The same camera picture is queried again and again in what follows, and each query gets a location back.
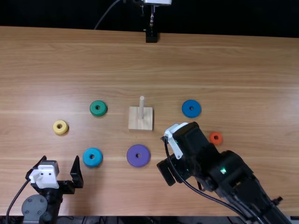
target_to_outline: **black background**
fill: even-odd
[[[0,0],[0,25],[93,29],[113,0]],[[139,5],[117,3],[99,29],[142,31]],[[299,0],[172,0],[158,32],[299,37]]]

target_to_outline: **plastic ring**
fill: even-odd
[[[53,124],[53,131],[56,134],[64,134],[68,129],[69,126],[64,120],[58,120]]]
[[[107,112],[107,106],[103,101],[96,100],[93,101],[92,104],[90,104],[89,110],[93,116],[100,117]]]
[[[222,134],[220,132],[213,132],[210,134],[210,142],[214,145],[219,145],[222,143]]]
[[[133,167],[144,167],[150,161],[150,151],[144,145],[133,145],[127,152],[127,160]]]
[[[103,155],[97,148],[89,148],[83,153],[83,163],[88,167],[96,167],[103,161]]]
[[[189,99],[183,103],[182,112],[188,118],[195,118],[201,113],[201,106],[196,100]]]

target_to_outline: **green led light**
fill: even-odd
[[[221,172],[222,174],[226,174],[226,169],[225,169],[225,168],[222,168],[222,169],[220,170],[220,172]]]

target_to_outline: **white robot part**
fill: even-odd
[[[145,4],[171,5],[172,0],[143,0]]]
[[[173,126],[169,127],[166,129],[165,133],[164,133],[164,137],[167,137],[168,143],[170,145],[170,147],[172,148],[177,160],[181,159],[183,156],[183,153],[181,151],[181,149],[179,148],[177,142],[174,140],[172,134],[175,133],[178,129],[180,129],[181,127],[187,125],[188,123],[182,123],[182,124],[174,124]]]
[[[41,162],[29,175],[31,183],[36,183],[41,189],[43,188],[59,188],[57,182],[57,175],[59,174],[59,169],[57,162],[47,161]]]

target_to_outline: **blue ring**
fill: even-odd
[[[83,153],[83,163],[88,167],[96,167],[102,161],[103,155],[97,148],[89,148]]]
[[[201,106],[196,100],[189,99],[183,103],[182,112],[188,118],[195,118],[201,113]]]

